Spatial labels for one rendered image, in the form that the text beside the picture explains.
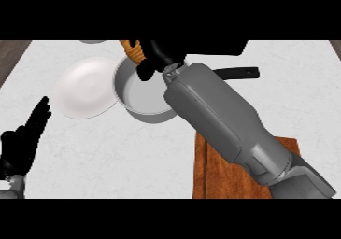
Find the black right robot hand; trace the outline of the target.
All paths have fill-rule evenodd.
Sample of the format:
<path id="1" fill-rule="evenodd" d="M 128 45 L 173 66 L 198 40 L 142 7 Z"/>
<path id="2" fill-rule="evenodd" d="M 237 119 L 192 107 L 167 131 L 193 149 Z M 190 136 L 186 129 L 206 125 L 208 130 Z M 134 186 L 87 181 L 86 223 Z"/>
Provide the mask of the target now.
<path id="1" fill-rule="evenodd" d="M 184 53 L 175 44 L 167 40 L 139 40 L 145 56 L 140 64 L 136 64 L 139 79 L 147 81 L 156 72 L 173 76 L 183 66 Z"/>

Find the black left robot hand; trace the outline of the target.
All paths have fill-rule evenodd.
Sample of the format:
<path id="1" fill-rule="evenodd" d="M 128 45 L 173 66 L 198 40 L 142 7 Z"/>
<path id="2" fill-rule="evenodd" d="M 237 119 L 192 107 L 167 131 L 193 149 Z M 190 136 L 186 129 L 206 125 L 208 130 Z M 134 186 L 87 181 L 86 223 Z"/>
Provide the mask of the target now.
<path id="1" fill-rule="evenodd" d="M 13 131 L 1 132 L 0 180 L 9 176 L 24 176 L 31 170 L 38 140 L 50 116 L 49 98 L 43 97 L 32 109 L 27 123 Z"/>

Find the orange-brown croissant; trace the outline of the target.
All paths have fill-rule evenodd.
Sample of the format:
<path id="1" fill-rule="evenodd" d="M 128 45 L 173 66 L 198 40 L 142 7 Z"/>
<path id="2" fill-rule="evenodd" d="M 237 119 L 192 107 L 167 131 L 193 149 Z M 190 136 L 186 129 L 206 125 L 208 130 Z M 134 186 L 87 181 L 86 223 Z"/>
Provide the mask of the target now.
<path id="1" fill-rule="evenodd" d="M 140 64 L 142 60 L 145 59 L 145 56 L 142 53 L 139 41 L 137 40 L 136 41 L 121 40 L 119 44 L 122 46 L 124 53 L 125 53 L 127 57 L 130 58 L 131 62 L 134 64 Z"/>

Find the brown wooden cutting board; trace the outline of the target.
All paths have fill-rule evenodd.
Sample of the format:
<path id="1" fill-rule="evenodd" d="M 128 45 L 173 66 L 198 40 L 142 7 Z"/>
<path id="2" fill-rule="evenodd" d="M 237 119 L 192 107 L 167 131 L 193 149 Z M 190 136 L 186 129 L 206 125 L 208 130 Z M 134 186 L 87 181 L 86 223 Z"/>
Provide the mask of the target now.
<path id="1" fill-rule="evenodd" d="M 270 199 L 243 167 L 227 163 L 201 134 L 195 138 L 193 199 Z"/>

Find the black appliance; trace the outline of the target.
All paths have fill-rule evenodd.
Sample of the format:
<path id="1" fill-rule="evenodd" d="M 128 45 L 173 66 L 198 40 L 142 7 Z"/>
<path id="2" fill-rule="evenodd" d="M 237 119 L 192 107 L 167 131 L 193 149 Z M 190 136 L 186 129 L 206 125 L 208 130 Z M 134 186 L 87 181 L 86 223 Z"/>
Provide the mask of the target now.
<path id="1" fill-rule="evenodd" d="M 184 47 L 187 54 L 239 56 L 245 50 L 246 40 L 195 40 Z"/>

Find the white round plate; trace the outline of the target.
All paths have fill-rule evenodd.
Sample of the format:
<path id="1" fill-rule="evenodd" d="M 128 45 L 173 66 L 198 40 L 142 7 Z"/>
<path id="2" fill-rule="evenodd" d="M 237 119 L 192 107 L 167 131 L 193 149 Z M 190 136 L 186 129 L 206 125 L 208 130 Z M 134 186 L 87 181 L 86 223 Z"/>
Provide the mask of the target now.
<path id="1" fill-rule="evenodd" d="M 87 58 L 66 69 L 50 96 L 50 104 L 65 117 L 84 120 L 100 115 L 114 106 L 115 70 L 115 61 L 105 57 Z"/>

